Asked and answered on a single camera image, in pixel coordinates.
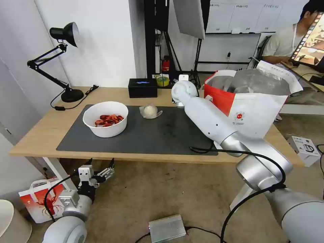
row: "paper bag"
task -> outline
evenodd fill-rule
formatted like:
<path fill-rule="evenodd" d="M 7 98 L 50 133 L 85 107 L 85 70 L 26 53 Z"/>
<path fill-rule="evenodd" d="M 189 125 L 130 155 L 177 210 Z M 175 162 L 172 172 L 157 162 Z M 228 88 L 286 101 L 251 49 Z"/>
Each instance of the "paper bag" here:
<path fill-rule="evenodd" d="M 56 177 L 48 180 L 38 180 L 34 181 L 28 190 L 19 192 L 23 204 L 36 223 L 43 223 L 52 219 L 44 206 L 44 198 L 47 191 L 56 183 L 58 183 Z M 63 185 L 59 184 L 47 196 L 47 206 L 54 218 L 62 217 L 64 211 L 64 206 L 58 199 L 63 190 Z"/>

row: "red fire extinguisher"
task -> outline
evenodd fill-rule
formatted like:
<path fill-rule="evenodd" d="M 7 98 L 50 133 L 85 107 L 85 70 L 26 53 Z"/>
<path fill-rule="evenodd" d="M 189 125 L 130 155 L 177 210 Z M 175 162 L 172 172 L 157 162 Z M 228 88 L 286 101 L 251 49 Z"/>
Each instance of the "red fire extinguisher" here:
<path fill-rule="evenodd" d="M 170 57 L 164 56 L 162 60 L 162 72 L 168 72 L 170 70 Z"/>

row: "white bowl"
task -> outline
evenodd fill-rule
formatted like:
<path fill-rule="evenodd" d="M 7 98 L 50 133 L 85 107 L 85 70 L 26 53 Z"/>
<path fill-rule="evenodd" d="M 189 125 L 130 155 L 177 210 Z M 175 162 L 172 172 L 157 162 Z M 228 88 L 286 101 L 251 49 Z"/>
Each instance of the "white bowl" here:
<path fill-rule="evenodd" d="M 101 115 L 121 115 L 124 119 L 110 127 L 95 127 L 95 122 Z M 98 103 L 87 109 L 83 115 L 83 123 L 98 137 L 113 137 L 125 130 L 127 125 L 128 108 L 116 101 Z"/>

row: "lamp shade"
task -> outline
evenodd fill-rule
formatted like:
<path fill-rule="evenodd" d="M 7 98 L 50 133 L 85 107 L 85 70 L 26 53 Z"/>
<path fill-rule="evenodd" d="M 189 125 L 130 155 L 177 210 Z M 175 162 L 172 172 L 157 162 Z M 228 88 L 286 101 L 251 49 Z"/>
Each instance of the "lamp shade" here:
<path fill-rule="evenodd" d="M 67 24 L 62 28 L 51 28 L 50 35 L 56 40 L 66 40 L 71 45 L 78 47 L 80 41 L 79 29 L 75 22 Z"/>

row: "white t-shirt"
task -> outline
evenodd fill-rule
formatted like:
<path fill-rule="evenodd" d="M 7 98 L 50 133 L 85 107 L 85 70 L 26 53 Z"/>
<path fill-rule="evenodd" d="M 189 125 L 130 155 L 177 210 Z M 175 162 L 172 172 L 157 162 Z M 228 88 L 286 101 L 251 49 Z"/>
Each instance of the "white t-shirt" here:
<path fill-rule="evenodd" d="M 291 56 L 299 45 L 303 36 L 293 38 L 297 24 L 274 33 L 268 41 L 262 56 Z"/>

